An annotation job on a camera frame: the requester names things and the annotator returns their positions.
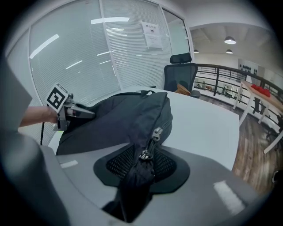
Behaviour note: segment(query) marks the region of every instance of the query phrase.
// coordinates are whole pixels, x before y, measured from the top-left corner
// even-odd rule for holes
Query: wooden floor
[[[243,111],[215,99],[201,96],[200,99],[228,109],[240,117]],[[266,194],[273,188],[272,175],[283,169],[283,150],[272,149],[267,154],[263,150],[275,139],[267,140],[268,127],[258,124],[258,120],[247,115],[240,126],[240,138],[236,160],[232,171],[249,183],[259,194]]]

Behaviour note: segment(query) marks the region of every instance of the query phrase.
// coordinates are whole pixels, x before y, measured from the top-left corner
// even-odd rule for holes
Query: chair headrest
[[[183,54],[173,55],[170,57],[171,64],[183,64],[188,62],[191,62],[190,53],[183,53]]]

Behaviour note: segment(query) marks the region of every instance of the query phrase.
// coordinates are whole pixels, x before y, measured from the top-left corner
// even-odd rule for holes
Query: office chair
[[[199,91],[192,90],[195,76],[198,71],[198,65],[185,64],[189,62],[191,62],[190,53],[183,53],[170,57],[171,65],[167,65],[164,68],[164,90],[175,92],[177,90],[177,84],[180,84],[191,93],[191,97],[200,97]]]
[[[280,127],[279,129],[279,133],[280,133],[283,130],[283,116],[277,115],[277,119],[278,119],[278,125]],[[274,130],[271,130],[268,132],[266,139],[268,139],[270,136],[277,137],[278,133],[276,133]],[[281,146],[281,149],[282,149],[283,148],[283,138],[276,144],[276,148],[274,149],[275,151],[279,149],[279,145]]]

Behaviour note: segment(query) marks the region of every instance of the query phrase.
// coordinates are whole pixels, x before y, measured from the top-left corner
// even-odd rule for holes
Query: metal railing
[[[214,64],[197,64],[198,65],[198,74],[202,75],[199,76],[197,75],[196,78],[197,79],[209,79],[211,81],[215,81],[215,84],[211,84],[211,83],[204,83],[204,82],[200,82],[200,81],[195,81],[194,87],[197,89],[201,89],[201,90],[206,90],[209,92],[213,92],[213,95],[215,96],[216,94],[219,95],[223,95],[225,97],[228,98],[232,98],[232,99],[237,99],[237,95],[239,95],[238,90],[236,91],[234,90],[230,90],[228,88],[224,88],[218,85],[218,83],[223,83],[223,84],[228,84],[231,86],[235,86],[235,87],[240,87],[241,85],[241,81],[246,81],[248,76],[249,79],[251,79],[253,84],[256,84],[258,86],[261,86],[262,88],[265,89],[269,89],[270,93],[272,95],[274,95],[279,101],[283,102],[283,90],[276,86],[275,84],[271,83],[270,81],[259,77],[257,75],[239,70],[239,69],[235,69],[235,68],[229,68],[229,67],[225,67],[225,66],[220,66],[220,65],[214,65]],[[247,102],[244,102],[242,100],[242,97],[248,98],[248,96],[245,96],[243,94],[240,95],[239,98],[239,102],[247,105]],[[253,100],[255,102],[255,107],[252,106],[252,108],[254,109],[254,113],[258,112],[260,114],[263,114],[264,112],[264,105],[261,103],[261,101],[257,98],[255,98]],[[272,110],[269,109],[269,112],[274,114],[275,116],[277,116],[277,114],[275,112],[273,112]],[[268,119],[270,119],[271,121],[273,121],[275,124],[278,125],[278,123],[276,121],[274,121],[270,116],[266,115],[266,117]]]

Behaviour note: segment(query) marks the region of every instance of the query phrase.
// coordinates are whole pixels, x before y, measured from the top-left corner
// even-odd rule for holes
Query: desk
[[[266,106],[264,113],[262,114],[260,120],[258,121],[258,123],[261,123],[264,116],[268,113],[268,109],[270,105],[273,105],[275,108],[277,108],[281,114],[283,114],[283,104],[276,99],[275,96],[271,95],[270,97],[267,97],[265,95],[263,95],[262,93],[260,93],[259,91],[255,90],[254,88],[252,88],[252,83],[249,83],[247,81],[242,81],[241,82],[241,86],[239,89],[239,95],[237,96],[237,99],[235,101],[234,107],[233,109],[236,108],[236,105],[239,101],[239,97],[240,97],[240,93],[242,91],[243,85],[247,88],[248,92],[251,94],[251,97],[248,101],[247,107],[244,111],[244,113],[242,114],[241,118],[240,118],[240,125],[243,123],[244,119],[246,118],[249,108],[252,105],[253,99],[254,97],[260,99]],[[283,131],[278,135],[278,137],[264,150],[264,153],[268,153],[279,141],[280,139],[283,137]]]
[[[132,86],[120,92],[164,90]],[[229,170],[235,162],[239,141],[239,116],[203,100],[166,91],[173,115],[172,131],[163,145],[211,158]],[[57,149],[60,133],[49,147]]]

